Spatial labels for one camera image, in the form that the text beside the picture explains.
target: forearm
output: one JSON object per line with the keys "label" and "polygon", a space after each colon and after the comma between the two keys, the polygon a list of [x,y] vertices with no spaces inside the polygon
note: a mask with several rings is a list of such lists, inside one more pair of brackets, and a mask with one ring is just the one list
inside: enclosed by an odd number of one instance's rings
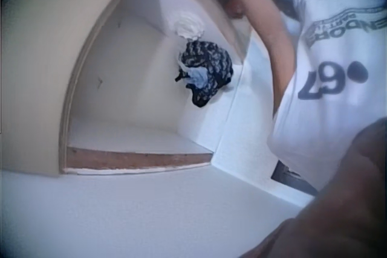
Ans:
{"label": "forearm", "polygon": [[246,16],[266,46],[273,72],[275,111],[295,71],[295,53],[281,14],[272,0],[241,0]]}

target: white t-shirt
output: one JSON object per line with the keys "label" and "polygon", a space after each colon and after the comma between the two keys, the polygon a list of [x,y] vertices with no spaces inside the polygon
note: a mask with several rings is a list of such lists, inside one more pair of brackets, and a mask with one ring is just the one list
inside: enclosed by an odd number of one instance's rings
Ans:
{"label": "white t-shirt", "polygon": [[296,72],[268,145],[320,190],[353,138],[386,116],[386,0],[294,0]]}

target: black patterned cloth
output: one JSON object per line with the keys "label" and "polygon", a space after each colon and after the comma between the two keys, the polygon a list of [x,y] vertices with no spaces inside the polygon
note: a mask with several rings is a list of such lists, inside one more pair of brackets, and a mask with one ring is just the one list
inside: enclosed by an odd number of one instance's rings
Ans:
{"label": "black patterned cloth", "polygon": [[188,42],[179,56],[179,76],[185,79],[186,88],[192,90],[192,103],[205,106],[220,88],[231,82],[232,61],[229,53],[213,42]]}

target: person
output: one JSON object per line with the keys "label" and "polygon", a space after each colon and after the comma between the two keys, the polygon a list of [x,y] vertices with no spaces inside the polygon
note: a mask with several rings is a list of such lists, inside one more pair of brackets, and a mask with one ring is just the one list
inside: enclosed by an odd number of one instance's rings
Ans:
{"label": "person", "polygon": [[386,0],[293,0],[302,25],[296,48],[272,0],[239,1],[270,57],[268,145],[319,191],[244,257],[378,257],[386,236]]}

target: skin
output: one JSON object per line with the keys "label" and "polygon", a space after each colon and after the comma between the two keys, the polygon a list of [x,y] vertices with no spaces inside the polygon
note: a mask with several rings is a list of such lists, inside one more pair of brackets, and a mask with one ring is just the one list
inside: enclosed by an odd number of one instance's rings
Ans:
{"label": "skin", "polygon": [[274,112],[276,112],[296,67],[291,38],[272,0],[240,0],[240,2],[270,56],[273,72]]}
{"label": "skin", "polygon": [[[240,0],[272,63],[275,111],[295,70],[295,53],[272,0]],[[244,258],[385,257],[386,122],[355,137],[328,185]]]}

